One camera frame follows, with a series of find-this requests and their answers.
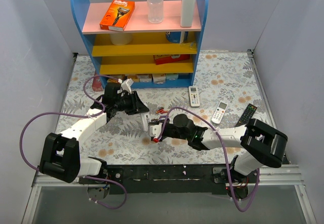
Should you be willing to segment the white remote control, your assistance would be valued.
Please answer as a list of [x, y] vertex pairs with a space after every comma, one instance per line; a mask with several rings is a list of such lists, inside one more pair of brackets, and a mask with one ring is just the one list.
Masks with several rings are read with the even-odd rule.
[[145, 132], [148, 132], [148, 128], [149, 128], [148, 124], [150, 122], [150, 115], [148, 112], [146, 112], [146, 113], [141, 113], [140, 116], [142, 119], [143, 129]]

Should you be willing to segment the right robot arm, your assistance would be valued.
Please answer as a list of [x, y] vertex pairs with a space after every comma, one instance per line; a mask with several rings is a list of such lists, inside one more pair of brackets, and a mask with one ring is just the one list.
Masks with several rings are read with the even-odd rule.
[[179, 114], [173, 121], [146, 122], [144, 129], [152, 141], [159, 142], [165, 138], [186, 140], [198, 151], [244, 148], [246, 153], [234, 157], [230, 164], [229, 176], [234, 182], [243, 181], [262, 166], [280, 168], [288, 142], [284, 133], [253, 118], [245, 125], [216, 131], [195, 125], [185, 114]]

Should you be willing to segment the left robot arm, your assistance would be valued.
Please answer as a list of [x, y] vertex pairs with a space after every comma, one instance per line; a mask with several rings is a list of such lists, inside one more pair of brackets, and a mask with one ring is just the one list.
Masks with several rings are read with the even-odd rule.
[[145, 127], [149, 108], [140, 100], [136, 91], [124, 90], [118, 83], [111, 83], [88, 110], [84, 118], [59, 134], [47, 135], [39, 171], [61, 181], [71, 183], [77, 177], [90, 175], [94, 182], [107, 180], [105, 161], [80, 157], [80, 147], [99, 128], [107, 124], [117, 112], [139, 114]]

